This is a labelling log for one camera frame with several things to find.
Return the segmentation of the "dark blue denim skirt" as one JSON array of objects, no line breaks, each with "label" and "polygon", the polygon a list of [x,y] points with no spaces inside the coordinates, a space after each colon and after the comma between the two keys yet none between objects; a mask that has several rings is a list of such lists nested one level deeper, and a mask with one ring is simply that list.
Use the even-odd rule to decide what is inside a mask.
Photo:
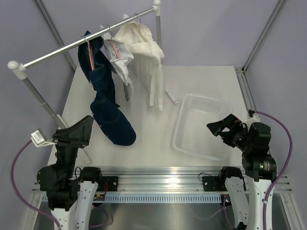
[{"label": "dark blue denim skirt", "polygon": [[116,103],[111,63],[101,51],[104,41],[99,36],[90,43],[95,69],[91,70],[87,43],[78,46],[78,61],[95,91],[95,99],[90,105],[91,112],[101,131],[113,144],[131,146],[136,140],[136,133]]}]

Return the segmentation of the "white shirt garment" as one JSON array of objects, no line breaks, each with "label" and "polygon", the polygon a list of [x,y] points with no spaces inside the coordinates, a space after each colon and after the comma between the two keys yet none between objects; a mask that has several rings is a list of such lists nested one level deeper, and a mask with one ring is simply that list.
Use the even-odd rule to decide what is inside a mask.
[{"label": "white shirt garment", "polygon": [[117,48],[120,58],[116,58],[115,52],[109,42],[110,33],[105,33],[102,36],[106,54],[109,58],[115,73],[123,81],[125,98],[130,101],[133,96],[134,85],[129,77],[128,64],[134,60],[133,54],[126,48],[125,44],[113,36],[113,42]]}]

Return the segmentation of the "pink hanger with skirt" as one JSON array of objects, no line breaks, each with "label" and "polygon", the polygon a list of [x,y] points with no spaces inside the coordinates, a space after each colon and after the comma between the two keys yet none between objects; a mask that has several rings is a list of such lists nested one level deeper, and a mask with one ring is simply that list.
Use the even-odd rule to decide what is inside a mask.
[{"label": "pink hanger with skirt", "polygon": [[90,60],[90,66],[91,66],[91,70],[94,70],[95,69],[95,66],[94,66],[94,56],[93,56],[93,50],[92,50],[92,46],[91,46],[91,43],[90,41],[84,37],[86,43],[87,43],[87,48],[88,48],[88,54],[89,54],[89,60]]}]

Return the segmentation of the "pink hanger with shirt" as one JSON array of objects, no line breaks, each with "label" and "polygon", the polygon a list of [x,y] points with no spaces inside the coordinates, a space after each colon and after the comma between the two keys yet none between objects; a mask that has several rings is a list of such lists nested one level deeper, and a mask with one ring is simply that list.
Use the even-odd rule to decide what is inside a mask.
[{"label": "pink hanger with shirt", "polygon": [[109,40],[109,42],[110,42],[110,44],[111,44],[111,46],[112,46],[112,48],[113,48],[113,50],[115,52],[116,58],[120,58],[119,53],[117,51],[117,48],[116,48],[116,46],[115,46],[115,44],[113,42],[113,39],[112,39],[113,38],[113,34],[112,34],[111,27],[109,25],[107,25],[107,27],[108,27],[109,33],[110,33],[110,38],[108,40]]}]

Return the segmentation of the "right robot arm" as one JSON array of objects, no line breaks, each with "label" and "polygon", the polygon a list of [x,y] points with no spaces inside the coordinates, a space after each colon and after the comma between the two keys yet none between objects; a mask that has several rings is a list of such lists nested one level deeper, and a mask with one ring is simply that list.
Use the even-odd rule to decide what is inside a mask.
[{"label": "right robot arm", "polygon": [[218,185],[227,190],[235,218],[236,230],[271,230],[272,199],[277,165],[269,154],[271,128],[254,114],[242,122],[233,114],[208,123],[214,136],[242,152],[244,172],[224,166],[219,171]]}]

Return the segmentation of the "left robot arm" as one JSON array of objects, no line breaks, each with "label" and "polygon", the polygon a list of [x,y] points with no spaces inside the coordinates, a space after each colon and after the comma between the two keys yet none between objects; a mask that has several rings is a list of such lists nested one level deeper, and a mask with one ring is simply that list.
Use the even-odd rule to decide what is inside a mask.
[{"label": "left robot arm", "polygon": [[84,167],[73,179],[79,149],[89,145],[94,118],[85,116],[52,136],[56,162],[37,173],[40,190],[45,192],[57,230],[87,230],[95,192],[103,187],[100,168]]}]

